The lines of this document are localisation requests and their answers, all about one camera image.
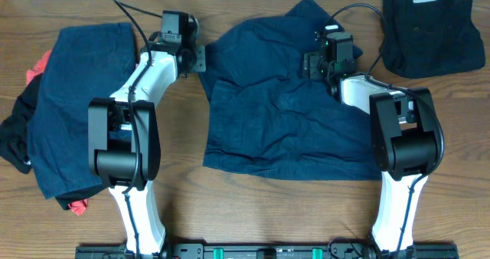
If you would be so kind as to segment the navy blue shorts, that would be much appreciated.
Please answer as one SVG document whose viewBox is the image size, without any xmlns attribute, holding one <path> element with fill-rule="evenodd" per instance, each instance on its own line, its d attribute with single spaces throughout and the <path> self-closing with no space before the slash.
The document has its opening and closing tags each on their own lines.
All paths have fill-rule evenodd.
<svg viewBox="0 0 490 259">
<path fill-rule="evenodd" d="M 205 48 L 210 104 L 203 163 L 285 180 L 378 180 L 369 116 L 303 77 L 314 34 L 331 21 L 314 0 L 246 20 Z"/>
</svg>

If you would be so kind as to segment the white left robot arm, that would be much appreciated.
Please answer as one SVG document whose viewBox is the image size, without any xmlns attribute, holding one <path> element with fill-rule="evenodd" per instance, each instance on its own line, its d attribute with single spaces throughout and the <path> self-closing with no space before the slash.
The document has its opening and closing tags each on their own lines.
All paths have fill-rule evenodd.
<svg viewBox="0 0 490 259">
<path fill-rule="evenodd" d="M 116 200 L 127 242 L 115 247 L 78 247 L 78 258 L 168 258 L 165 226 L 158 215 L 153 181 L 161 148 L 155 109 L 179 76 L 206 69 L 197 19 L 164 11 L 159 31 L 144 39 L 140 62 L 129 79 L 108 98 L 88 108 L 91 172 Z"/>
</svg>

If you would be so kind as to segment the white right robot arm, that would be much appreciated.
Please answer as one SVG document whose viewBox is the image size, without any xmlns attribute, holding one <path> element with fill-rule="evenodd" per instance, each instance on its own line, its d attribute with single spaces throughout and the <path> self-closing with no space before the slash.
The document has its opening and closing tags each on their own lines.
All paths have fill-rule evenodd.
<svg viewBox="0 0 490 259">
<path fill-rule="evenodd" d="M 417 258 L 413 223 L 423 187 L 443 157 L 444 135 L 426 88 L 395 87 L 358 72 L 353 37 L 328 25 L 319 51 L 303 57 L 303 74 L 323 80 L 339 103 L 370 117 L 371 145 L 382 186 L 370 242 L 356 258 Z"/>
</svg>

